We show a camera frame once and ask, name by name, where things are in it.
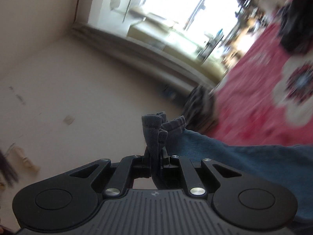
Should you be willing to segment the folding side table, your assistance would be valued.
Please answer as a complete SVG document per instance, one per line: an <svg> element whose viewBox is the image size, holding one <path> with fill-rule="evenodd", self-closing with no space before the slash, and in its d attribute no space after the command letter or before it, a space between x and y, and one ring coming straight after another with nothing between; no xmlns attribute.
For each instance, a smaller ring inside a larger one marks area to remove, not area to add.
<svg viewBox="0 0 313 235"><path fill-rule="evenodd" d="M223 48L222 54L225 54L230 50L235 35L235 31L231 30L231 32L225 37L223 29L220 29L215 36L206 35L209 39L206 41L204 47L200 48L197 54L197 59L200 61L206 61L211 53L217 48Z"/></svg>

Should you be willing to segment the blue denim jeans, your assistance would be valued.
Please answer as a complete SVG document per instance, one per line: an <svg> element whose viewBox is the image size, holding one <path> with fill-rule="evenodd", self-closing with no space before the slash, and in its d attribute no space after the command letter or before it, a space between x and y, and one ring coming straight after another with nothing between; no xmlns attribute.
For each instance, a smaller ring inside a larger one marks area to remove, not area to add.
<svg viewBox="0 0 313 235"><path fill-rule="evenodd" d="M142 126L153 158L163 148L169 155L193 162L211 158L289 189L298 201L290 229L295 234L312 234L312 145L230 146L187 130L184 116L168 121L165 112L142 116Z"/></svg>

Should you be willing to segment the white blank wall plate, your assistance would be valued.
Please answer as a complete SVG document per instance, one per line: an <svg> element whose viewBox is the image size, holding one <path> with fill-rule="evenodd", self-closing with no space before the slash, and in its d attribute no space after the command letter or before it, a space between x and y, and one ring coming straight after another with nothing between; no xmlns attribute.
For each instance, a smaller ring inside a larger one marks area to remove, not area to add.
<svg viewBox="0 0 313 235"><path fill-rule="evenodd" d="M73 123L73 121L75 120L75 118L73 116L66 116L63 120L63 122L66 124L66 125L71 125Z"/></svg>

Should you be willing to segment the grey curtain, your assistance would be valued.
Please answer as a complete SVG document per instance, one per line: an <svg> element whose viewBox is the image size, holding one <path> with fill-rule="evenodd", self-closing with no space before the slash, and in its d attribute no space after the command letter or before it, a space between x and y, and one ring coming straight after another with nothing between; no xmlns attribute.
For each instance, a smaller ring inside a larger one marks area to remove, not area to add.
<svg viewBox="0 0 313 235"><path fill-rule="evenodd" d="M215 83L184 62L165 54L161 50L137 40L105 32L84 23L75 22L72 35L120 62L170 85L178 92L188 95L198 85L211 90Z"/></svg>

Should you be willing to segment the pink floral fleece blanket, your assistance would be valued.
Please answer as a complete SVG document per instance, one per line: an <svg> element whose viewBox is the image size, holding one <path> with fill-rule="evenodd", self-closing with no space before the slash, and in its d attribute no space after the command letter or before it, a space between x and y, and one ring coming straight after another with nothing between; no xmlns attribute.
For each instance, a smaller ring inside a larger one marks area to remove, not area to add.
<svg viewBox="0 0 313 235"><path fill-rule="evenodd" d="M219 122L209 137L229 145L312 143L312 45L288 53L280 26L281 16L219 84Z"/></svg>

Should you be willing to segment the dark blue clothes pile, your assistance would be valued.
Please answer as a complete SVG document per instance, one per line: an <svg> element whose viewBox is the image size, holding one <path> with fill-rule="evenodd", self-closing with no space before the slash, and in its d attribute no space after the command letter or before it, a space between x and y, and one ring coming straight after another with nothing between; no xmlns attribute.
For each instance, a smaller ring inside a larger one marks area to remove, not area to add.
<svg viewBox="0 0 313 235"><path fill-rule="evenodd" d="M305 54L312 45L312 0L292 0L283 7L281 46L290 54Z"/></svg>

